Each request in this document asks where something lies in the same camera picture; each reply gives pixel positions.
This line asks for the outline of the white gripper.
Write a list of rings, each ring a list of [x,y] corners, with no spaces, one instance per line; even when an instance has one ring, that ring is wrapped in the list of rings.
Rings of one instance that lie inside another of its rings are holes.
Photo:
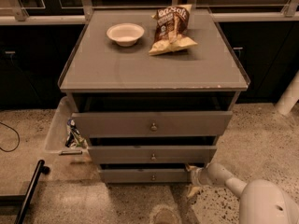
[[[198,168],[195,165],[186,163],[185,169],[190,172],[192,185],[188,186],[187,197],[191,198],[200,190],[199,186],[211,185],[212,182],[208,177],[207,168]]]

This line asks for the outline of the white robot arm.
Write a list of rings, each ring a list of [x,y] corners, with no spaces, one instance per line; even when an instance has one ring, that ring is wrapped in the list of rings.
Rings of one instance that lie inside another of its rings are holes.
[[[192,197],[200,186],[225,187],[239,199],[239,224],[299,224],[299,205],[278,185],[263,179],[246,183],[219,163],[186,165]]]

